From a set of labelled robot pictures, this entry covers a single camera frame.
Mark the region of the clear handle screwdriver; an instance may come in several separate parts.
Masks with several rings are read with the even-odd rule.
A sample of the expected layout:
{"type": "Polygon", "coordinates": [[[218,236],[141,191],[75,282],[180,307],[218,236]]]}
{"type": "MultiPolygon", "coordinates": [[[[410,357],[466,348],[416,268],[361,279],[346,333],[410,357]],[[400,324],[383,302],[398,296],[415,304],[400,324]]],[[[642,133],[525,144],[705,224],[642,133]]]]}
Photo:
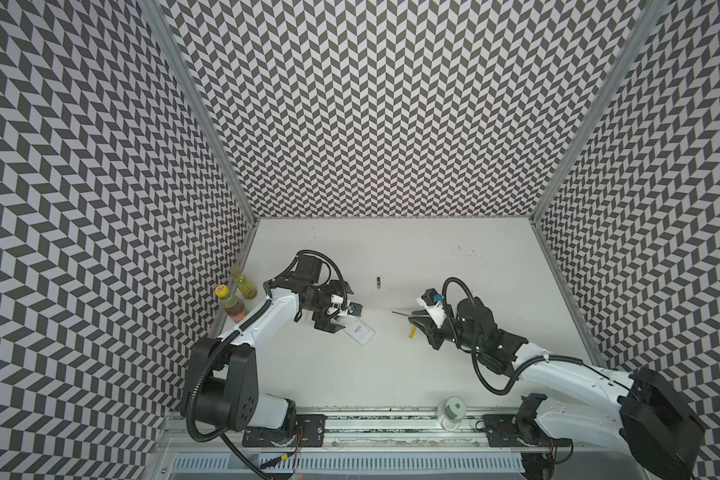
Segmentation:
{"type": "Polygon", "coordinates": [[[399,316],[410,317],[410,316],[413,316],[416,312],[401,312],[401,311],[392,310],[391,313],[393,313],[395,315],[399,315],[399,316]]]}

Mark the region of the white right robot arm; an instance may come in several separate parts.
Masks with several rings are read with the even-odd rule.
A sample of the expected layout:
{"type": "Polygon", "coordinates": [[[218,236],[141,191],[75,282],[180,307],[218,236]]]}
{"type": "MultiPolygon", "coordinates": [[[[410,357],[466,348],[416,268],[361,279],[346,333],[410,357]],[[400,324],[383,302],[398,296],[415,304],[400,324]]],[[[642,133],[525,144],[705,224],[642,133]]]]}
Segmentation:
{"type": "Polygon", "coordinates": [[[562,396],[523,398],[514,415],[521,443],[582,440],[629,455],[660,479],[693,478],[706,427],[669,379],[647,367],[628,373],[553,353],[498,327],[461,279],[449,277],[443,285],[427,289],[406,316],[433,349],[451,342],[468,354],[477,380],[493,395],[506,396],[523,382],[562,396]],[[447,298],[452,284],[465,295],[457,305],[447,298]]]}

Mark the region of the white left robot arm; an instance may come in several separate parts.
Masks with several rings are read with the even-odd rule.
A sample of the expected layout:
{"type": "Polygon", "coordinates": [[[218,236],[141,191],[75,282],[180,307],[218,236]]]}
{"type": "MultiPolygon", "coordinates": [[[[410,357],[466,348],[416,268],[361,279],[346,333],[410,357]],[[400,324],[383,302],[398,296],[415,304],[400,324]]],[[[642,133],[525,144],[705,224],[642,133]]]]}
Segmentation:
{"type": "Polygon", "coordinates": [[[290,441],[296,435],[295,402],[260,391],[257,355],[306,311],[317,329],[335,333],[342,328],[339,317],[362,310],[349,301],[351,287],[336,263],[314,250],[298,251],[263,283],[263,293],[263,302],[234,328],[191,348],[179,411],[196,442],[247,430],[276,443],[290,441]]]}

